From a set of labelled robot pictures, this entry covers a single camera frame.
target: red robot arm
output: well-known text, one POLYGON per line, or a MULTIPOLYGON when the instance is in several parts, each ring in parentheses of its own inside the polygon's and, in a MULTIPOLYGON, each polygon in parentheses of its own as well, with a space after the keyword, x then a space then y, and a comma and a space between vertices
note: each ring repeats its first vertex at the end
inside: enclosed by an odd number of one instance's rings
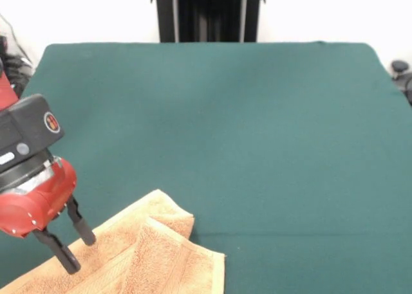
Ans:
POLYGON ((2 70, 0 134, 0 230, 20 238, 32 232, 68 273, 78 272, 76 257, 47 229, 67 208, 84 243, 91 246, 96 241, 73 197, 74 168, 48 151, 64 133, 45 99, 35 95, 19 100, 2 70))

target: black cable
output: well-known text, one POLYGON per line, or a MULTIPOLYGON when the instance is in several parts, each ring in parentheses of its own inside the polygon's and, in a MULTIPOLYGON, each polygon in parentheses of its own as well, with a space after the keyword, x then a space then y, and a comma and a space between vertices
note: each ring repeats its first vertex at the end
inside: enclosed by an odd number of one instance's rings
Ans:
POLYGON ((12 32, 12 37, 14 39, 14 42, 16 43, 17 47, 21 51, 21 53, 24 55, 24 57, 28 60, 30 64, 33 64, 33 62, 30 60, 29 56, 25 52, 25 50, 20 46, 19 41, 17 41, 17 37, 15 36, 13 26, 6 20, 6 18, 0 13, 0 18, 6 23, 6 25, 10 28, 10 31, 12 32))

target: green tablecloth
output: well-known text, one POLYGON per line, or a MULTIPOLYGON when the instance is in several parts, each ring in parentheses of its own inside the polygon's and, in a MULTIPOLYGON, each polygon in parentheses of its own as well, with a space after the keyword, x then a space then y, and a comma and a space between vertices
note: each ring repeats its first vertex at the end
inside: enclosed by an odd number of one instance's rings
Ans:
MULTIPOLYGON (((367 45, 55 45, 32 93, 91 226, 160 188, 227 254, 226 294, 412 293, 412 115, 367 45)), ((51 256, 0 247, 2 285, 51 256)))

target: folded towel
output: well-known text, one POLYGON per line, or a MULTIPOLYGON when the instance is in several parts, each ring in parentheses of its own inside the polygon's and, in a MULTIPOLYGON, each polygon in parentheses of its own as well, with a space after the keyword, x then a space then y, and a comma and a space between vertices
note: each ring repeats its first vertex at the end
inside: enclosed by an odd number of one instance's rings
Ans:
POLYGON ((97 242, 70 245, 82 269, 68 275, 51 258, 0 294, 223 294, 224 255, 191 243, 192 214, 160 190, 94 229, 97 242))

